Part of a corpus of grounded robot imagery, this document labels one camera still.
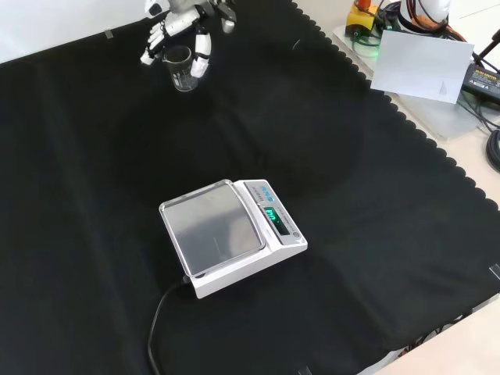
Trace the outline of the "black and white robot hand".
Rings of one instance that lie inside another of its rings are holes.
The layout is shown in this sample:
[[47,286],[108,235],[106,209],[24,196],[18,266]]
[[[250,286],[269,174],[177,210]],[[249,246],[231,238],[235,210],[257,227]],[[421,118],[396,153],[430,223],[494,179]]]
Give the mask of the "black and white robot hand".
[[168,40],[193,30],[195,52],[191,76],[194,78],[202,78],[205,75],[212,51],[210,33],[202,26],[202,23],[216,16],[221,21],[223,32],[229,34],[234,30],[237,22],[235,2],[227,0],[146,1],[145,14],[149,19],[158,17],[160,21],[149,31],[141,62],[147,66],[151,65],[159,57]]

